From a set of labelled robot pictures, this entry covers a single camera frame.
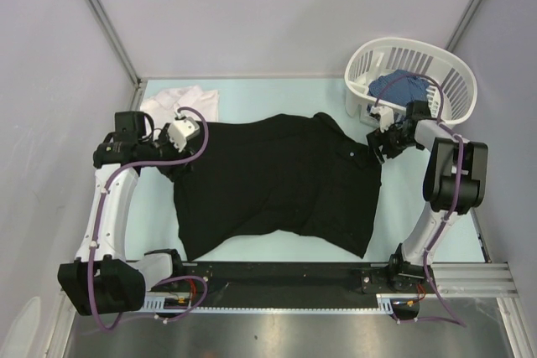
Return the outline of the black long sleeve shirt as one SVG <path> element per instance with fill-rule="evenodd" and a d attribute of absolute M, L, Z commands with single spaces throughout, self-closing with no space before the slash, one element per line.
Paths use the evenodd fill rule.
<path fill-rule="evenodd" d="M 381 166 L 329 115 L 212 122 L 204 153 L 171 171 L 179 237 L 196 259 L 235 236 L 287 231 L 363 257 L 373 236 Z"/>

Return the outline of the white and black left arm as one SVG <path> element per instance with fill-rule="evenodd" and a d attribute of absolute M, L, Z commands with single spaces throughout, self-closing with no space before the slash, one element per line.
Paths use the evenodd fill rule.
<path fill-rule="evenodd" d="M 115 128 L 93 153 L 95 188 L 91 213 L 73 262 L 60 265 L 61 288 L 82 316 L 122 314 L 141 309 L 145 294 L 162 285 L 180 288 L 185 269 L 175 249 L 126 258 L 125 236 L 134 190 L 145 167 L 171 170 L 190 162 L 188 142 L 201 129 L 177 113 L 157 130 L 146 112 L 118 112 Z"/>

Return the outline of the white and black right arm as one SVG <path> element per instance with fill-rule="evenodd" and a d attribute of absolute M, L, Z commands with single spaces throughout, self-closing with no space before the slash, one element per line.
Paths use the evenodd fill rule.
<path fill-rule="evenodd" d="M 383 267 L 361 273 L 365 293 L 409 293 L 428 283 L 431 263 L 442 237 L 485 195 L 488 147 L 456 134 L 434 118 L 428 104 L 413 101 L 402 122 L 385 107 L 374 107 L 379 127 L 367 135 L 369 153 L 377 163 L 398 157 L 407 148 L 430 153 L 422 195 L 425 207 L 410 235 Z"/>

